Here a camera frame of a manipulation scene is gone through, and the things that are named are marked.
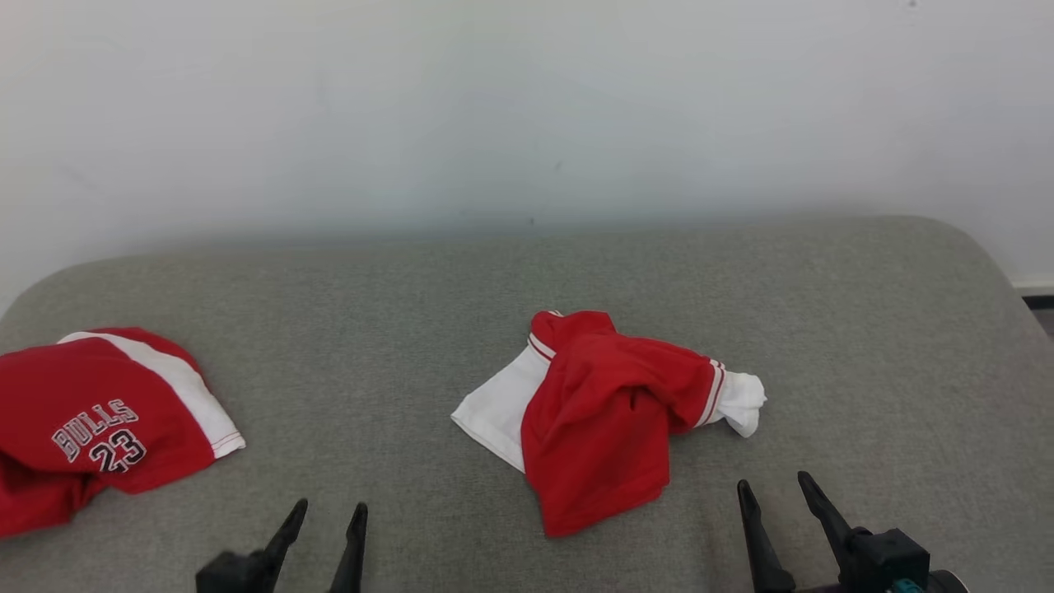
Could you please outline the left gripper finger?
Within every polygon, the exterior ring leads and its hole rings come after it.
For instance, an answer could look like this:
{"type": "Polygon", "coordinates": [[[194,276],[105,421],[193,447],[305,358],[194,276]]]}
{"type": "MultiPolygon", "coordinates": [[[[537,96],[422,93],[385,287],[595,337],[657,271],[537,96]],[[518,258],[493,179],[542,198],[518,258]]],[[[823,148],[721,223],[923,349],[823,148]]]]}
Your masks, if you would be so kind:
{"type": "Polygon", "coordinates": [[[332,584],[329,586],[329,591],[332,593],[362,592],[368,517],[368,506],[365,502],[359,502],[355,507],[349,525],[347,525],[345,549],[338,564],[338,570],[336,570],[332,584]]]}
{"type": "Polygon", "coordinates": [[[297,503],[293,506],[292,511],[287,514],[284,523],[279,526],[274,536],[264,547],[264,552],[260,552],[264,577],[278,577],[280,574],[287,551],[289,551],[291,545],[295,543],[298,535],[300,535],[308,509],[308,499],[298,499],[297,503]]]}

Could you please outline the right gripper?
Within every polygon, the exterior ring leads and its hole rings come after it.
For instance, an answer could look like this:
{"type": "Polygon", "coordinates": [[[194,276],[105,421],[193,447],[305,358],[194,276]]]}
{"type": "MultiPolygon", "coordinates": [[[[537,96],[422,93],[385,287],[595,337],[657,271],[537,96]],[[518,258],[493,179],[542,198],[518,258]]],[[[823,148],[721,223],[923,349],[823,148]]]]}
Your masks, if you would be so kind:
{"type": "MultiPolygon", "coordinates": [[[[854,536],[854,530],[819,485],[814,481],[811,473],[799,470],[797,480],[812,515],[821,523],[823,532],[827,536],[832,554],[835,556],[839,569],[851,569],[853,567],[853,553],[850,541],[851,537],[854,536]]],[[[840,584],[805,589],[795,588],[795,579],[790,576],[790,572],[783,569],[775,549],[772,547],[767,530],[762,523],[761,507],[753,494],[748,480],[738,481],[737,497],[746,549],[748,549],[753,592],[872,592],[870,589],[851,589],[840,584]]],[[[968,591],[970,591],[968,587],[951,571],[932,571],[928,574],[925,582],[904,578],[896,579],[886,588],[874,589],[874,592],[968,591]]]]}

